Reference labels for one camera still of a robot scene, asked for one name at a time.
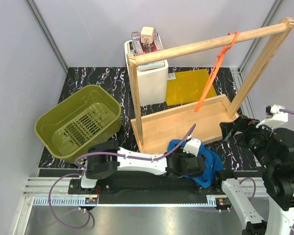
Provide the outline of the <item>blue tank top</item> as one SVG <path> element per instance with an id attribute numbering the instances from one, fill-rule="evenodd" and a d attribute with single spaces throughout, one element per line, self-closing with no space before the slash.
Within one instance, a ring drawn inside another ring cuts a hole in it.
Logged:
<path id="1" fill-rule="evenodd" d="M 183 146 L 185 142 L 186 141 L 181 141 L 181 140 L 171 140 L 169 142 L 167 151 L 168 152 L 171 151 L 172 153 L 183 153 Z M 184 176 L 184 177 L 193 179 L 197 185 L 200 185 L 203 188 L 208 188 L 211 186 L 215 178 L 215 173 L 219 170 L 224 169 L 221 158 L 216 152 L 210 150 L 204 144 L 201 144 L 201 147 L 197 156 L 201 156 L 202 158 L 205 159 L 205 166 L 206 166 L 205 172 L 198 177 L 190 177 L 190 176 Z"/>

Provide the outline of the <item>orange plastic hanger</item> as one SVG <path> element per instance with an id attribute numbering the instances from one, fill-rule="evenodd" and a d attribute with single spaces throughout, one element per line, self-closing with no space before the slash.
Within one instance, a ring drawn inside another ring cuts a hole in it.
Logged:
<path id="1" fill-rule="evenodd" d="M 234 34 L 234 38 L 233 38 L 231 44 L 223 46 L 221 48 L 221 51 L 217 55 L 216 62 L 214 64 L 214 66 L 213 66 L 213 68 L 211 70 L 211 73 L 209 75 L 209 78 L 208 78 L 208 80 L 206 82 L 206 85 L 204 87 L 202 95 L 201 95 L 199 101 L 197 102 L 196 106 L 194 107 L 194 112 L 198 112 L 201 109 L 201 107 L 202 107 L 202 105 L 203 105 L 203 103 L 204 103 L 204 101 L 205 101 L 205 99 L 206 99 L 212 85 L 213 85 L 213 82 L 214 82 L 214 80 L 215 80 L 215 78 L 217 76 L 217 73 L 218 73 L 219 69 L 221 68 L 222 62 L 224 60 L 224 57 L 225 57 L 227 51 L 230 50 L 233 47 L 233 45 L 235 44 L 238 36 L 239 36 L 239 31 L 236 31 L 235 34 Z"/>

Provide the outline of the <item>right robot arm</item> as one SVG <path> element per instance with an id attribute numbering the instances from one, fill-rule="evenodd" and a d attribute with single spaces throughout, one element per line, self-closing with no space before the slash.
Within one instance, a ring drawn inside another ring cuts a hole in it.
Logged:
<path id="1" fill-rule="evenodd" d="M 240 116 L 220 123 L 224 141 L 239 138 L 235 144 L 246 147 L 262 167 L 262 180 L 269 199 L 269 217 L 264 220 L 241 191 L 233 170 L 219 170 L 213 190 L 226 194 L 238 215 L 244 235 L 294 235 L 294 131 Z"/>

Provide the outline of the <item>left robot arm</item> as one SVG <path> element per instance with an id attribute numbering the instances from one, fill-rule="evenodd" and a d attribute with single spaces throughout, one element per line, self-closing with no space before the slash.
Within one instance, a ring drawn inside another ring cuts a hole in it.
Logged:
<path id="1" fill-rule="evenodd" d="M 97 181 L 117 171 L 141 171 L 169 178 L 184 176 L 199 177 L 207 166 L 206 155 L 199 139 L 181 142 L 172 140 L 165 154 L 146 154 L 119 147 L 109 140 L 88 149 L 87 163 L 79 182 L 79 188 L 86 194 L 96 189 Z"/>

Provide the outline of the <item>black marble pattern mat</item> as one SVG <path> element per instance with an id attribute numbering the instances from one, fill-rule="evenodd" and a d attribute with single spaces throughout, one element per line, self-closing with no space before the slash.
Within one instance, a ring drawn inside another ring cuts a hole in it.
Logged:
<path id="1" fill-rule="evenodd" d="M 181 71 L 193 71 L 206 69 L 208 72 L 211 68 L 205 67 L 169 67 L 169 73 Z M 217 95 L 225 94 L 230 101 L 233 100 L 237 93 L 232 71 L 230 68 L 221 68 L 213 84 Z M 133 110 L 132 96 L 130 92 L 127 69 L 125 67 L 72 67 L 69 71 L 61 91 L 58 103 L 68 98 L 86 85 L 99 85 L 103 87 L 111 96 L 117 100 L 121 107 L 122 126 L 118 133 L 112 136 L 113 140 L 119 142 L 119 146 L 138 151 L 136 139 L 130 124 L 130 120 L 135 118 Z M 163 111 L 175 106 L 168 106 L 166 102 L 147 105 L 141 108 L 142 115 L 152 114 Z M 257 163 L 253 154 L 246 149 L 237 147 L 233 141 L 216 141 L 207 145 L 209 149 L 216 152 L 222 159 L 225 168 L 233 170 L 254 171 L 257 169 Z M 69 164 L 64 160 L 52 156 L 44 147 L 39 168 L 75 168 L 74 164 Z"/>

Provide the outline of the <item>wooden clothes rack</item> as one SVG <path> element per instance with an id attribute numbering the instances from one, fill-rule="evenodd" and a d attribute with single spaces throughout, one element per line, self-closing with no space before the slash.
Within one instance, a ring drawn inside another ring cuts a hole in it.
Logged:
<path id="1" fill-rule="evenodd" d="M 150 54 L 127 55 L 132 87 L 135 118 L 131 125 L 140 152 L 158 154 L 165 151 L 171 139 L 182 138 L 189 127 L 196 124 L 193 133 L 204 143 L 221 139 L 220 123 L 238 118 L 238 109 L 273 56 L 294 27 L 294 20 L 284 17 L 278 24 L 207 41 L 173 47 Z M 209 75 L 207 70 L 178 72 L 175 79 L 165 80 L 165 100 L 170 108 L 147 116 L 141 114 L 137 67 L 157 60 L 170 59 L 212 48 L 232 48 L 235 43 L 268 36 L 269 40 L 240 86 L 233 100 L 217 95 L 212 85 L 218 70 Z"/>

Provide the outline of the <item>yellow flat sheet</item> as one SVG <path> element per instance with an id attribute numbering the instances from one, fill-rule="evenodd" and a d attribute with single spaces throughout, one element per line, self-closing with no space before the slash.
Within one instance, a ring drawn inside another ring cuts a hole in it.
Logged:
<path id="1" fill-rule="evenodd" d="M 199 101 L 209 78 L 207 69 L 168 74 L 166 103 L 168 106 Z"/>

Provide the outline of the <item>white rectangular bin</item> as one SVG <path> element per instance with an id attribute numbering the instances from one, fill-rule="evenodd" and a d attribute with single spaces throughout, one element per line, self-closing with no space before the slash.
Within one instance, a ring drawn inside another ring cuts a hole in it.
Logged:
<path id="1" fill-rule="evenodd" d="M 141 106 L 165 102 L 168 67 L 168 61 L 164 60 L 164 66 L 161 68 L 145 71 L 137 70 Z"/>

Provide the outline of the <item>olive green plastic basket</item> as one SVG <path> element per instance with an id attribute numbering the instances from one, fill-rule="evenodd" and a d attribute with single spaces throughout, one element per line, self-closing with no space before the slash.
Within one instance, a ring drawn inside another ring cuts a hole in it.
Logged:
<path id="1" fill-rule="evenodd" d="M 121 113 L 120 103 L 105 89 L 87 85 L 42 115 L 34 131 L 52 156 L 73 164 L 120 130 Z"/>

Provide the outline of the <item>books stack in bin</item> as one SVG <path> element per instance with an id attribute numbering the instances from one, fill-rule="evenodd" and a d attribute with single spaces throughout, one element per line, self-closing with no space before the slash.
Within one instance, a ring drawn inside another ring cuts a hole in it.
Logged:
<path id="1" fill-rule="evenodd" d="M 154 39 L 152 44 L 143 44 L 141 43 L 141 31 L 134 31 L 131 33 L 132 38 L 132 46 L 134 49 L 134 55 L 142 55 L 148 54 L 156 51 L 163 50 L 163 45 L 160 40 L 159 34 L 157 33 L 156 29 L 154 29 Z M 138 71 L 147 71 L 153 69 L 159 69 L 165 66 L 165 62 L 158 61 L 153 63 L 148 63 L 144 65 L 137 66 Z"/>

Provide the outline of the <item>beige cube block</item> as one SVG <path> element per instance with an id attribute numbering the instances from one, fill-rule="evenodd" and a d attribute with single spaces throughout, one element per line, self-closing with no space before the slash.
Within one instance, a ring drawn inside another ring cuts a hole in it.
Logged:
<path id="1" fill-rule="evenodd" d="M 154 39 L 154 28 L 150 26 L 143 26 L 140 37 L 141 43 L 152 44 Z"/>

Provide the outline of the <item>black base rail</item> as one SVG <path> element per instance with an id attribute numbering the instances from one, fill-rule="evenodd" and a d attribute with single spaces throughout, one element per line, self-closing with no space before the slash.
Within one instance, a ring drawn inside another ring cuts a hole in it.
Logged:
<path id="1" fill-rule="evenodd" d="M 100 204 L 199 204 L 207 202 L 207 195 L 225 196 L 220 189 L 204 188 L 190 178 L 139 171 L 118 171 L 98 180 L 95 188 L 82 188 L 80 179 L 70 180 L 68 194 L 96 193 Z"/>

